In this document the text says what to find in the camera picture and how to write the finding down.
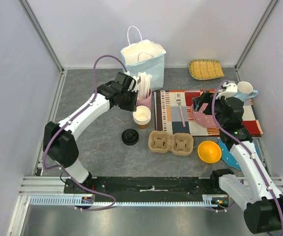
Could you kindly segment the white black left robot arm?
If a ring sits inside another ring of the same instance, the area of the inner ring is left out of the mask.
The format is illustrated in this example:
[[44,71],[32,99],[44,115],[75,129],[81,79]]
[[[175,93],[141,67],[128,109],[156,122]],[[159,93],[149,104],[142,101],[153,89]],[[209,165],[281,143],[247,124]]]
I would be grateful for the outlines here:
[[138,91],[110,81],[97,88],[89,100],[73,114],[58,123],[52,121],[45,125],[43,139],[43,158],[47,156],[57,162],[75,181],[75,188],[80,193],[91,190],[91,174],[78,159],[77,139],[82,132],[100,115],[113,106],[122,110],[136,111]]

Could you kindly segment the pink polka dot plate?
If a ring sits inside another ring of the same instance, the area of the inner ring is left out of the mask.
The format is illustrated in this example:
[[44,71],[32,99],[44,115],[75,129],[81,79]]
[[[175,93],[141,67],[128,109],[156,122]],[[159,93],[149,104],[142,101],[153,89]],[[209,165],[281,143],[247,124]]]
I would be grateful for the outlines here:
[[192,105],[190,114],[193,117],[194,121],[200,126],[205,128],[217,128],[212,115],[206,115],[203,113],[207,108],[207,105],[207,103],[204,103],[198,112],[194,110],[194,107]]

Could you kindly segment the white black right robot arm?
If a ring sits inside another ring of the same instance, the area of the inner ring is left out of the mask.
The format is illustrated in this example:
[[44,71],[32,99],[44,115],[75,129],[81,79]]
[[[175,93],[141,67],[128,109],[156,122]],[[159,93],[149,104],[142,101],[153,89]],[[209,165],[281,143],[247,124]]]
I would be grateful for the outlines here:
[[195,111],[211,115],[220,129],[220,139],[238,162],[248,187],[228,169],[213,171],[209,181],[214,193],[226,192],[241,208],[253,234],[280,231],[283,235],[283,194],[261,163],[251,135],[243,125],[244,103],[238,98],[216,98],[204,91],[192,98]]

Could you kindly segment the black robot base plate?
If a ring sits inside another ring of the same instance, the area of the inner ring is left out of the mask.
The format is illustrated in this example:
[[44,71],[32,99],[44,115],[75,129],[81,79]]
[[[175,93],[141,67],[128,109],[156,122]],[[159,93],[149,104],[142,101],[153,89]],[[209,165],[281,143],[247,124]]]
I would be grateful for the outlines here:
[[199,177],[93,177],[83,185],[117,197],[179,197],[186,195],[226,195],[210,178]]

